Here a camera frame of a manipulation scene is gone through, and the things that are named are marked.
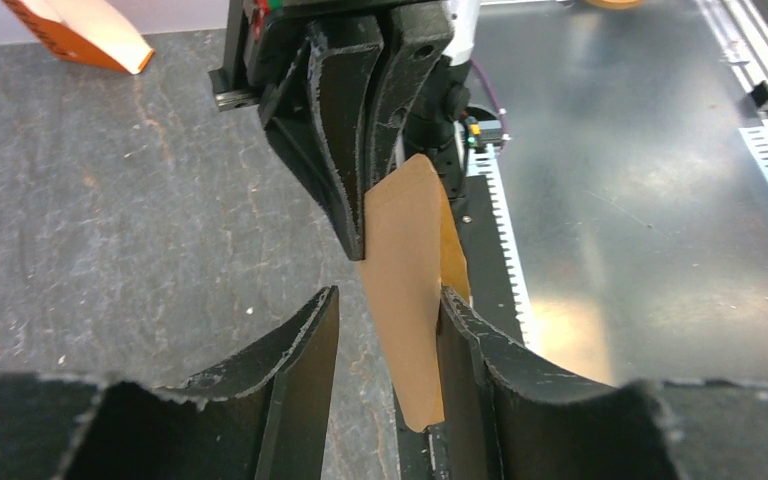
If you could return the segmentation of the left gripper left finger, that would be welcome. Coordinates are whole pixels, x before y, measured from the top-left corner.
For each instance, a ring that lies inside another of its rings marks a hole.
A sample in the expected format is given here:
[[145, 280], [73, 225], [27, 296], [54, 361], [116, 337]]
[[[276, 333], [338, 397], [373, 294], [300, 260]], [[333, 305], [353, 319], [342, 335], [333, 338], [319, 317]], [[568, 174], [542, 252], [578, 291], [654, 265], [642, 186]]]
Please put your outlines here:
[[339, 320], [339, 290], [325, 287], [174, 387], [0, 372], [0, 479], [317, 479]]

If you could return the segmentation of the brown paper coffee filter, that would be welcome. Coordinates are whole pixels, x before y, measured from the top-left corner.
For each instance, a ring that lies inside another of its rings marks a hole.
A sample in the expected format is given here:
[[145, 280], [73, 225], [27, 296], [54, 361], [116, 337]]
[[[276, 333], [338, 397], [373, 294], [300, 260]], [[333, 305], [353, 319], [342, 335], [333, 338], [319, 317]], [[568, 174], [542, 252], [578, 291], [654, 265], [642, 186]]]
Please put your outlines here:
[[444, 420], [436, 350], [441, 291], [471, 296], [455, 219], [430, 159], [416, 154], [365, 195], [357, 268], [407, 427]]

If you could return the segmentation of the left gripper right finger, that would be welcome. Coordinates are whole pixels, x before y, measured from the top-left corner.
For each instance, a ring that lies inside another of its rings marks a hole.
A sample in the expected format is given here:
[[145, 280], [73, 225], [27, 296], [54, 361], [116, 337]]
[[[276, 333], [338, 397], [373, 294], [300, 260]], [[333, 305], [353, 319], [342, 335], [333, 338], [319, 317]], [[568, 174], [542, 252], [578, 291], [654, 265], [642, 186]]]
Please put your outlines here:
[[656, 386], [565, 370], [441, 291], [437, 354], [453, 479], [678, 479]]

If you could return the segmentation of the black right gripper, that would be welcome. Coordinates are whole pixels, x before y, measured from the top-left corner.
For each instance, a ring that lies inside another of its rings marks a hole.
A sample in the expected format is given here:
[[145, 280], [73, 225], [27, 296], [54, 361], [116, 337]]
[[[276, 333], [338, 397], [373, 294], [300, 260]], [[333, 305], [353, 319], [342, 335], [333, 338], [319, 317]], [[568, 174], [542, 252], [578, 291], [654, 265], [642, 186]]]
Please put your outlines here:
[[369, 83], [366, 189], [391, 171], [398, 136], [453, 30], [444, 4], [412, 3], [376, 18], [313, 20], [302, 35], [305, 23], [329, 8], [328, 1], [232, 1], [223, 62], [209, 77], [217, 107], [230, 110], [257, 104], [289, 64], [265, 92], [262, 126], [326, 213], [347, 257], [358, 261]]

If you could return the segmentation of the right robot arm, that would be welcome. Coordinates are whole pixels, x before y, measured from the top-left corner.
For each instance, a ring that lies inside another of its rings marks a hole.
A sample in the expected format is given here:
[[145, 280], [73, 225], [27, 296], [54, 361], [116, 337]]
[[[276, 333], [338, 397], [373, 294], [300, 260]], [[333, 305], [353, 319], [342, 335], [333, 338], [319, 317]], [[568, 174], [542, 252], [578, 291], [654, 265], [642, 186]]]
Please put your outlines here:
[[470, 101], [476, 1], [233, 1], [222, 110], [254, 106], [269, 145], [365, 256], [365, 195], [398, 154], [427, 156], [457, 192], [456, 123]]

